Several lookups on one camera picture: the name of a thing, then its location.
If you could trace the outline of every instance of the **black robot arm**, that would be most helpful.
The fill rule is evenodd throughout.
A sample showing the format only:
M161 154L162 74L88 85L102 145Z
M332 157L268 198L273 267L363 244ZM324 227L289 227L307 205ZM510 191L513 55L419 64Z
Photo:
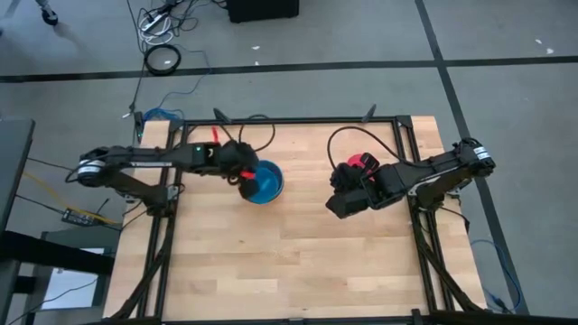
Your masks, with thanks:
M371 154L364 153L360 165L337 166L331 175L334 195L325 205L337 217L347 218L367 208L383 209L408 194L420 209L437 209L446 192L461 189L473 177L490 175L495 167L486 149L471 138L421 162L379 166Z
M82 154L77 180L88 187L110 187L123 196L141 200L149 215L168 217L174 212L179 186L148 185L123 173L123 169L175 167L201 176L220 176L238 185L241 196L247 198L256 192L253 176L257 165L251 146L234 140L223 145L192 143L173 149L112 146Z

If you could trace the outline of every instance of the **wooden tabletop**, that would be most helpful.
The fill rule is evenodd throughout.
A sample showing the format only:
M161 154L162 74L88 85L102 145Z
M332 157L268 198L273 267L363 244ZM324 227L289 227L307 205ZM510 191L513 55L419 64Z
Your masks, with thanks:
M413 123L421 156L442 153L435 119L415 116ZM237 188L221 178L183 174L186 190L179 200L163 320L400 316L413 308L427 313L406 200L343 220L324 206L332 195L325 147L340 126L276 126L275 140L258 155L281 167L284 190L264 206L241 199ZM390 124L364 127L396 148ZM238 133L237 126L228 130ZM164 147L167 134L168 122L148 122L142 147ZM243 141L258 147L270 134L270 125L251 125ZM226 139L221 131L220 139ZM189 141L212 141L210 127L195 129ZM355 130L336 135L331 152L336 163L363 152L382 163L396 162ZM159 175L160 170L135 171L150 184L158 183ZM460 210L454 200L447 199L445 207ZM127 215L125 223L141 211ZM436 217L448 271L485 306L463 220L443 210ZM152 218L145 216L122 232L105 316L120 308L140 280L151 225ZM149 314L157 281L158 275L151 284ZM443 306L435 272L433 281Z

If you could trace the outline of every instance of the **concrete floor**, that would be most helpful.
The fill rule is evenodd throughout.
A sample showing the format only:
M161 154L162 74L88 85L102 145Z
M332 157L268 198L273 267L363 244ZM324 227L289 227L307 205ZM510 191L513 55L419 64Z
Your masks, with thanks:
M447 60L578 55L578 3L572 0L425 0ZM150 2L131 0L135 9ZM61 23L44 24L35 2L19 2L4 14L0 76L140 70L134 29L117 0L51 0ZM302 0L299 17L232 24L215 5L199 8L199 27L175 42L205 50L214 67L371 60L432 60L415 3L406 0ZM201 56L184 53L182 68L203 67ZM520 284L532 314L578 317L578 260L574 238L571 172L578 133L575 84L578 64L450 68L472 136L498 164L489 178ZM145 79L138 110L156 107L171 90L188 90L198 76ZM132 100L136 79L0 84L2 116L36 120L31 156L73 166L80 153L99 145L130 144L132 123L120 117ZM436 116L444 144L459 139L436 68L267 72L208 76L188 97L171 97L163 108L187 118L210 118L219 107L233 117L360 116L371 104L377 114ZM55 187L69 202L120 219L122 202L110 190L66 185L59 170L28 162L26 169ZM29 180L19 193L55 204ZM463 193L471 239L489 238L475 186ZM69 228L58 215L17 200L9 229L39 237ZM484 286L507 297L495 251L475 246ZM8 320L23 311L15 296ZM82 317L98 318L98 309ZM78 323L68 312L41 315L37 323Z

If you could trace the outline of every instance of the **blue cup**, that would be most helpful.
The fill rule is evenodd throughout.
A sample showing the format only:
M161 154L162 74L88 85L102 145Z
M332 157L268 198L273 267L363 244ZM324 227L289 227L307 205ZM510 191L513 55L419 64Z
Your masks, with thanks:
M283 173L281 168L269 161L259 161L256 168L255 180L259 185L259 192L248 198L256 204L266 204L274 200L283 190Z

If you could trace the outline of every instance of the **black box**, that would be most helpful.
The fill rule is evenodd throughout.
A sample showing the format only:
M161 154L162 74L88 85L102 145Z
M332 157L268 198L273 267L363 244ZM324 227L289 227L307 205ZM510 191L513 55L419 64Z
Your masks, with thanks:
M232 23L291 18L299 14L299 0L227 0Z

